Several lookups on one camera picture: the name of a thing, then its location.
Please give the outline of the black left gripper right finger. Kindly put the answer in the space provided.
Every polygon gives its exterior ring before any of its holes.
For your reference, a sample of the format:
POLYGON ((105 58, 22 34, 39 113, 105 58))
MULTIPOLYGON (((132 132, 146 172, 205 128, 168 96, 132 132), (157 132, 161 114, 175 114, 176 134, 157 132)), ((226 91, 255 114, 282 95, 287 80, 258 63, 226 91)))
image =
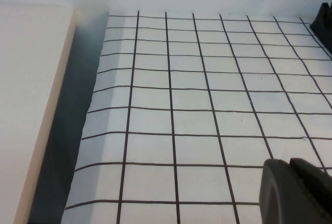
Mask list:
POLYGON ((320 218, 331 223, 331 176, 301 158, 291 158, 289 165, 308 191, 320 218))

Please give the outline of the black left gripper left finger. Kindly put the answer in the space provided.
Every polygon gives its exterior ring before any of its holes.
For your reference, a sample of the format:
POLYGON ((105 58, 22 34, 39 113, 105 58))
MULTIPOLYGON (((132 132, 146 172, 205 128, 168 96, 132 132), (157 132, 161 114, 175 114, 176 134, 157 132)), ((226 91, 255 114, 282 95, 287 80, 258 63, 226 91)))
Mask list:
POLYGON ((327 223, 289 162, 283 160, 264 162, 259 207, 262 223, 327 223))

